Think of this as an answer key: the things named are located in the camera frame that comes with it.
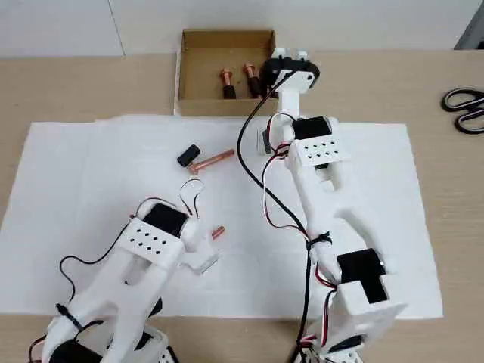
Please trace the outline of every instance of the open cardboard box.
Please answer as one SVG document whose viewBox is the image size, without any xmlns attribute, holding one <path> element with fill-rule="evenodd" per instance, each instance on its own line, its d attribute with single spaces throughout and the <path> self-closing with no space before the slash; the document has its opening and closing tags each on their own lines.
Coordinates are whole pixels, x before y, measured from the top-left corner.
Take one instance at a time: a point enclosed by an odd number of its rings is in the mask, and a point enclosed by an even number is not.
<svg viewBox="0 0 484 363">
<path fill-rule="evenodd" d="M 253 99 L 244 72 L 256 72 L 275 49 L 273 30 L 186 29 L 181 42 L 178 108 L 183 116 L 247 116 L 259 103 Z M 237 99 L 223 99 L 221 70 L 232 72 Z M 273 114 L 277 99 L 269 99 L 260 115 Z"/>
</svg>

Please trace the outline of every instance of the white foam sheet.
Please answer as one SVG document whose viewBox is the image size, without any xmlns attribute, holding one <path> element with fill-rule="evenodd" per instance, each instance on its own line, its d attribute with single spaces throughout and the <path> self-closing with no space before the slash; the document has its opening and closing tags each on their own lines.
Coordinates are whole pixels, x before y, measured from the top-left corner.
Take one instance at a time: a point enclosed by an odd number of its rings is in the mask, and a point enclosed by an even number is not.
<svg viewBox="0 0 484 363">
<path fill-rule="evenodd" d="M 243 153 L 260 174 L 266 161 L 256 153 L 256 119 Z M 57 269 L 62 256 L 96 259 L 113 242 L 138 203 L 160 196 L 180 204 L 178 190 L 190 178 L 175 158 L 190 144 L 200 159 L 235 147 L 239 119 L 123 116 L 91 124 L 33 123 L 0 232 L 0 312 L 55 313 L 68 283 Z M 417 173 L 405 125 L 342 124 L 355 175 L 389 239 L 408 291 L 399 318 L 438 318 L 442 300 L 425 225 Z M 303 307 L 306 249 L 292 231 L 271 228 L 262 216 L 262 191 L 237 158 L 200 172 L 203 223 L 224 225 L 214 244 L 219 261 L 202 276 L 180 267 L 163 296 L 164 315 L 289 318 Z M 279 163 L 268 185 L 303 216 L 290 173 Z M 277 222 L 287 217 L 273 203 Z M 339 252 L 364 247 L 344 222 L 332 231 Z M 78 289 L 99 266 L 68 262 Z M 321 314 L 323 287 L 312 282 L 309 313 Z"/>
</svg>

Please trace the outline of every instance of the scissor handle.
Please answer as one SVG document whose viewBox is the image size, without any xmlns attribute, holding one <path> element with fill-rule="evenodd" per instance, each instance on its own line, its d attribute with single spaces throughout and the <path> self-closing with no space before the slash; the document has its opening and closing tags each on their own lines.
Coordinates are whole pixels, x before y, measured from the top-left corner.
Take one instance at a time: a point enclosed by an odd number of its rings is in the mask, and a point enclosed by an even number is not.
<svg viewBox="0 0 484 363">
<path fill-rule="evenodd" d="M 484 108 L 475 108 L 474 111 L 465 113 L 462 116 L 459 116 L 455 122 L 454 126 L 457 130 L 460 132 L 463 132 L 464 134 L 471 134 L 471 135 L 477 135 L 477 134 L 482 134 L 484 133 L 484 118 L 482 119 L 482 125 L 480 127 L 466 127 L 465 122 L 469 121 L 470 119 L 475 119 L 479 116 L 484 115 Z"/>
<path fill-rule="evenodd" d="M 471 95 L 474 96 L 474 99 L 471 101 L 464 101 L 459 104 L 451 104 L 449 101 L 455 95 Z M 442 97 L 440 102 L 442 109 L 448 112 L 469 110 L 470 113 L 473 113 L 471 109 L 478 107 L 480 104 L 484 104 L 484 92 L 472 87 L 459 87 L 452 89 L 451 91 L 447 92 L 444 97 Z"/>
</svg>

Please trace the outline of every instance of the wooden table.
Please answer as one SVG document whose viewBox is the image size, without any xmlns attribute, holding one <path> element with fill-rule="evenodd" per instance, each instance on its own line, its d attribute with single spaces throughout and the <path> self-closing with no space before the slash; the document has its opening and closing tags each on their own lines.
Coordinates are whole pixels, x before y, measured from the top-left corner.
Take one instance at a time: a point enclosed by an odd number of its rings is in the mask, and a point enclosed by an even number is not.
<svg viewBox="0 0 484 363">
<path fill-rule="evenodd" d="M 307 114 L 408 126 L 445 318 L 398 322 L 366 362 L 481 361 L 484 337 L 484 135 L 457 132 L 439 108 L 456 85 L 484 86 L 484 52 L 346 51 L 313 56 L 321 78 Z M 0 212 L 31 121 L 86 121 L 171 113 L 174 55 L 0 60 Z M 0 316 L 0 360 L 24 363 L 49 319 Z M 161 318 L 183 362 L 283 362 L 296 321 Z"/>
</svg>

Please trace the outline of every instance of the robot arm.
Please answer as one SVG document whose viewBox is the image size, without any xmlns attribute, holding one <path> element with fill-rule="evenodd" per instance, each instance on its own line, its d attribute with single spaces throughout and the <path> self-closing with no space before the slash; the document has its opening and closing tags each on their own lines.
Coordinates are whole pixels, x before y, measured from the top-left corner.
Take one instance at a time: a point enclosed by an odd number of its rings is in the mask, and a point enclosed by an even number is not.
<svg viewBox="0 0 484 363">
<path fill-rule="evenodd" d="M 340 218 L 367 245 L 364 250 L 343 255 L 335 252 L 333 244 L 337 240 L 323 239 L 312 245 L 312 261 L 337 285 L 337 291 L 328 312 L 330 324 L 325 344 L 314 343 L 308 354 L 316 361 L 357 361 L 352 359 L 358 356 L 356 350 L 383 334 L 406 306 L 396 268 L 382 248 L 389 236 L 382 232 L 358 189 L 337 119 L 304 118 L 299 114 L 299 95 L 314 85 L 319 71 L 314 71 L 306 53 L 300 52 L 296 60 L 291 60 L 283 50 L 276 50 L 273 58 L 261 69 L 262 75 L 279 75 L 269 80 L 269 86 L 296 72 L 277 90 L 278 119 L 271 127 L 273 135 L 266 133 L 265 142 L 275 136 L 277 142 L 273 139 L 272 144 L 290 145 L 285 165 L 296 184 L 309 238 L 328 236 L 334 220 Z M 315 337 L 315 342 L 321 342 L 322 324 L 319 321 L 308 329 L 308 337 Z"/>
<path fill-rule="evenodd" d="M 140 357 L 144 358 L 143 362 L 158 362 L 157 357 L 168 346 L 166 336 L 153 331 L 146 333 L 144 323 L 182 256 L 192 255 L 200 244 L 208 243 L 206 235 L 198 219 L 174 206 L 153 199 L 143 202 L 91 285 L 74 296 L 67 306 L 70 317 L 57 317 L 49 325 L 42 362 L 65 361 L 66 356 L 73 354 L 77 358 L 84 355 L 79 361 L 86 363 L 139 361 Z M 109 318 L 100 327 L 93 328 L 98 330 L 98 339 L 104 341 L 98 344 L 101 348 L 92 352 L 73 345 L 79 333 L 76 326 L 85 327 L 102 316 Z M 152 338 L 158 335 L 159 344 L 136 349 L 145 334 Z"/>
</svg>

